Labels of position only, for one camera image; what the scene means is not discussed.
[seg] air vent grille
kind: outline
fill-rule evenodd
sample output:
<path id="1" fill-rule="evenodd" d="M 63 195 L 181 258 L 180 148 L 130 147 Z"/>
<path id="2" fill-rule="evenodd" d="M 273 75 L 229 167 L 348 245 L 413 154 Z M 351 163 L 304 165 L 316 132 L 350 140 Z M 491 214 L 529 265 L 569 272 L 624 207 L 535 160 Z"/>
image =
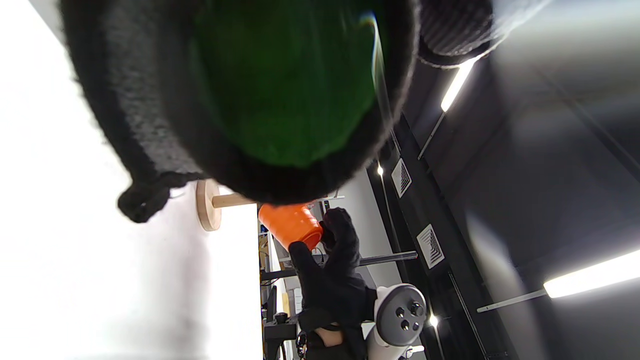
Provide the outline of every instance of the air vent grille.
<path id="1" fill-rule="evenodd" d="M 442 253 L 436 232 L 433 230 L 431 224 L 418 234 L 417 239 L 420 244 L 420 249 L 422 250 L 422 255 L 424 255 L 424 259 L 427 261 L 429 268 L 433 268 L 444 260 L 444 254 Z"/>
<path id="2" fill-rule="evenodd" d="M 404 161 L 400 159 L 394 171 L 391 173 L 391 178 L 394 181 L 394 185 L 396 186 L 396 192 L 398 197 L 402 197 L 404 192 L 411 185 L 411 176 L 409 176 L 409 171 L 407 171 L 406 166 L 404 165 Z"/>

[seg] orange cup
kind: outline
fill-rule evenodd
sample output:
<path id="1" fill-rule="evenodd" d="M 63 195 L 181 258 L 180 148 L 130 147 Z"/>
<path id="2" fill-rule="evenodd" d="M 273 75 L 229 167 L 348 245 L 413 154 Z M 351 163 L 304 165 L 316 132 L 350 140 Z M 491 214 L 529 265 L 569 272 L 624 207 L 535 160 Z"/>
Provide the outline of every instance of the orange cup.
<path id="1" fill-rule="evenodd" d="M 273 206 L 263 204 L 258 212 L 260 222 L 285 249 L 296 241 L 302 241 L 309 250 L 318 245 L 323 230 L 306 204 Z"/>

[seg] wooden disc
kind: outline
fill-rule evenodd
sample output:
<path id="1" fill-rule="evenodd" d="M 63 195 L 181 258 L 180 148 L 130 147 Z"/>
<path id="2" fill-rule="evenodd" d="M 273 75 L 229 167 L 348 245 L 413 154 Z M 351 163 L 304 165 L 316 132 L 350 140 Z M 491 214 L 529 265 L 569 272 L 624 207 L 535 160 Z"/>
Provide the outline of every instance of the wooden disc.
<path id="1" fill-rule="evenodd" d="M 213 180 L 198 180 L 196 184 L 196 208 L 200 225 L 206 231 L 215 231 L 220 228 L 222 209 L 213 207 L 211 199 L 220 195 L 218 184 Z"/>

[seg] hand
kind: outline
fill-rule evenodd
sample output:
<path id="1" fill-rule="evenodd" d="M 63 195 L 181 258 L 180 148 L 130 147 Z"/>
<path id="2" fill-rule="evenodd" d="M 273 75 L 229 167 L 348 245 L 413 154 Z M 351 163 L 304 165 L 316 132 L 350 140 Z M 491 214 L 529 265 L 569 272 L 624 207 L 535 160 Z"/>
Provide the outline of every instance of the hand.
<path id="1" fill-rule="evenodd" d="M 360 264 L 360 241 L 345 209 L 328 210 L 320 224 L 324 229 L 321 241 L 329 254 L 324 268 L 304 243 L 289 246 L 303 295 L 298 323 L 306 331 L 338 323 L 352 351 L 365 354 L 360 324 L 373 320 L 376 290 L 367 288 L 355 273 Z"/>

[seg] fluorescent light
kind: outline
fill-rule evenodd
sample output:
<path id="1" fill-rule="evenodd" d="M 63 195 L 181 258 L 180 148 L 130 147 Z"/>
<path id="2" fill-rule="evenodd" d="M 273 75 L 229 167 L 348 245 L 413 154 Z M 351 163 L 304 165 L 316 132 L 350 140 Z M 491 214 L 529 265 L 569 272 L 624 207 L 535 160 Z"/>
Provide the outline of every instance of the fluorescent light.
<path id="1" fill-rule="evenodd" d="M 453 78 L 453 81 L 451 82 L 447 93 L 444 95 L 444 99 L 442 99 L 442 104 L 440 104 L 442 111 L 447 112 L 447 110 L 449 110 L 451 104 L 453 104 L 453 100 L 455 100 L 456 96 L 458 96 L 458 93 L 460 92 L 460 89 L 462 89 L 462 84 L 465 83 L 465 80 L 469 76 L 469 73 L 471 73 L 471 69 L 473 69 L 476 60 L 477 58 L 469 59 L 463 62 L 462 65 L 460 65 L 456 77 Z"/>
<path id="2" fill-rule="evenodd" d="M 438 323 L 440 323 L 440 321 L 439 321 L 437 316 L 432 314 L 431 317 L 429 318 L 429 323 L 431 324 L 431 326 L 437 327 Z"/>
<path id="3" fill-rule="evenodd" d="M 589 291 L 640 277 L 640 250 L 545 282 L 549 297 Z"/>

